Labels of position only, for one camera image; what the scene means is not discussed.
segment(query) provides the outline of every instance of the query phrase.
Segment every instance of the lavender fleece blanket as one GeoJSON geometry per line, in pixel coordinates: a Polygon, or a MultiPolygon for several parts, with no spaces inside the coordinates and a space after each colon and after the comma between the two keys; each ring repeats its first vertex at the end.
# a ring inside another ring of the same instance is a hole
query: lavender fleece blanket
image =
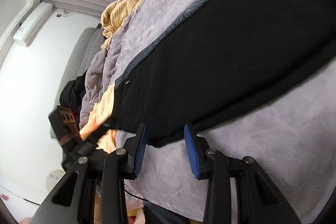
{"type": "MultiPolygon", "coordinates": [[[[194,0],[144,0],[89,68],[82,125],[93,103],[122,76],[194,0]]],[[[278,100],[200,135],[227,156],[254,157],[290,202],[303,224],[311,223],[336,185],[336,61],[278,100]]],[[[131,134],[118,131],[117,147],[131,134]]],[[[184,141],[148,146],[142,172],[126,182],[148,200],[202,221],[207,181],[194,179],[184,141]]]]}

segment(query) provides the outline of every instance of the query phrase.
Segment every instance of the orange cloth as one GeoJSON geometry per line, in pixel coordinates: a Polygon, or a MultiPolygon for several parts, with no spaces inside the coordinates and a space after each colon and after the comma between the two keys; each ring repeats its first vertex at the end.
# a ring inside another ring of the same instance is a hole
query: orange cloth
{"type": "MultiPolygon", "coordinates": [[[[99,104],[94,104],[93,110],[90,112],[87,124],[80,130],[80,135],[83,140],[90,136],[98,126],[106,121],[111,116],[114,103],[114,84],[103,94],[99,104]]],[[[112,153],[116,147],[116,130],[108,130],[98,141],[97,149],[103,149],[107,153],[112,153]]]]}

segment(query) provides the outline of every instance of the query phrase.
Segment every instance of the black clamp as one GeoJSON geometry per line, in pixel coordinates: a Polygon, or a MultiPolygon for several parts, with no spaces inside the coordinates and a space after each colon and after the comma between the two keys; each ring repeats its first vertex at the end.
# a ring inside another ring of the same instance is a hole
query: black clamp
{"type": "Polygon", "coordinates": [[[103,150],[96,150],[97,142],[111,129],[114,117],[109,117],[85,140],[79,134],[71,109],[56,106],[48,117],[58,143],[63,150],[62,167],[64,171],[67,171],[80,157],[89,156],[96,159],[107,156],[107,153],[103,150]]]}
{"type": "Polygon", "coordinates": [[[101,224],[128,224],[124,180],[135,180],[141,171],[147,145],[145,131],[146,125],[140,124],[136,136],[109,155],[93,151],[76,159],[31,224],[92,224],[97,185],[102,187],[101,224]]]}
{"type": "Polygon", "coordinates": [[[231,223],[230,178],[236,179],[238,224],[301,224],[294,210],[274,182],[258,164],[210,148],[196,135],[191,124],[184,127],[190,166],[196,179],[209,179],[204,224],[231,223]]]}

